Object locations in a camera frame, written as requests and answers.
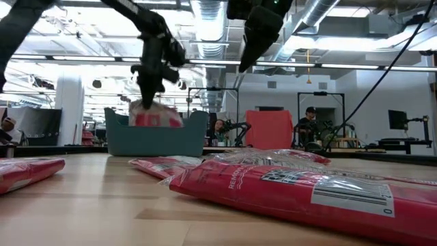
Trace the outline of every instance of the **man with cap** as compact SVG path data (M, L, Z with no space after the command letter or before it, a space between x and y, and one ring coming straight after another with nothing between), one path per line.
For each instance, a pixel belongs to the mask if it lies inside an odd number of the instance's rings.
M14 144L19 145L22 137L22 132L15 129L16 120L11 117L6 117L1 123L1 130L11 137L11 140L6 140L0 135L0 145Z
M298 128L299 142L303 145L314 141L314 132L309 124L315 118L315 107L308 107L305 111L305 117L299 120Z

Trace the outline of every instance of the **ceiling light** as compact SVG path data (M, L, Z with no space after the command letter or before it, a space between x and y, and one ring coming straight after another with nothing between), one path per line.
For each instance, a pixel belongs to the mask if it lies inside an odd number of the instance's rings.
M322 64L323 68L344 68L344 69L368 69L374 70L378 69L378 66L368 66L368 65L346 65L346 64Z
M188 60L190 64L201 65L240 65L240 61L225 61L225 60L204 60L204 59L191 59Z
M43 55L13 55L11 59L46 59Z
M5 2L0 2L0 18L3 18L8 15L11 10L11 6Z
M223 45L223 46L230 45L229 42L217 42L217 41L207 41L207 40L202 40L202 41L190 40L190 44L215 44L215 45Z
M429 38L420 44L408 49L409 51L435 51L437 50L437 36Z
M257 61L257 66L280 66L292 68L313 68L315 64L306 64L299 62L274 62L274 61Z
M202 68L226 68L224 65L202 65Z
M140 62L139 58L122 58L123 62Z
M328 51L374 51L381 48L379 40L370 38L319 38L315 42L315 49Z
M54 56L56 60L114 62L114 57Z
M405 72L437 72L437 68L426 68L426 67L414 67L414 66L394 66L391 68L393 71L405 71Z

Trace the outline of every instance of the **fluorescent light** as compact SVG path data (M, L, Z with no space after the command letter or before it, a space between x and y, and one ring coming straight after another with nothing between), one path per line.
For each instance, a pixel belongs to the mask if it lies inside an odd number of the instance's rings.
M315 49L328 51L374 51L382 48L379 40L370 38L319 38L315 42Z
M369 10L374 10L375 8L363 8L363 7L346 7L346 6L337 6L334 7L329 13L328 16L334 17L357 17L362 18L371 14Z
M215 44L215 45L223 45L223 46L229 46L229 42L217 42L217 41L207 41L207 40L190 40L190 44Z
M13 55L12 59L46 59L43 55Z
M423 41L408 49L409 51L435 51L437 50L437 36Z
M114 62L114 57L80 57L80 56L54 56L53 59L68 61L99 61Z
M140 62L139 58L122 58L123 62Z
M345 69L378 69L378 66L368 65L346 65L346 64L322 64L323 68L345 68Z
M413 66L393 66L391 68L393 71L406 71L406 72L437 72L437 68L426 68L426 67L413 67Z
M188 60L188 63L201 64L201 65L240 65L240 61L204 60L204 59L191 59Z
M225 65L201 65L202 68L226 68Z
M299 62L274 62L274 61L257 61L257 66L280 66L292 68L313 68L315 64L306 64Z
M0 2L0 18L3 18L8 15L11 10L11 6L5 2Z

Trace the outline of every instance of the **red panel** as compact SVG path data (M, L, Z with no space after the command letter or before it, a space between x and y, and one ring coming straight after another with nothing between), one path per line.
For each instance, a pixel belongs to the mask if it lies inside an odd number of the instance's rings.
M261 150L284 149L292 145L293 123L289 111L246 111L246 121L252 128L246 135L246 145Z

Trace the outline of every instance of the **desk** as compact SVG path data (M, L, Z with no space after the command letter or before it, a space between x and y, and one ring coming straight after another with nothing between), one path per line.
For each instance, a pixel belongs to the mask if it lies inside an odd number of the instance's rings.
M58 174L0 197L2 246L363 246L365 239L202 202L156 184L131 158L73 154ZM435 167L357 159L332 165L435 179Z
M380 148L392 151L405 151L406 154L411 154L411 145L430 145L432 141L425 140L380 140L378 141Z

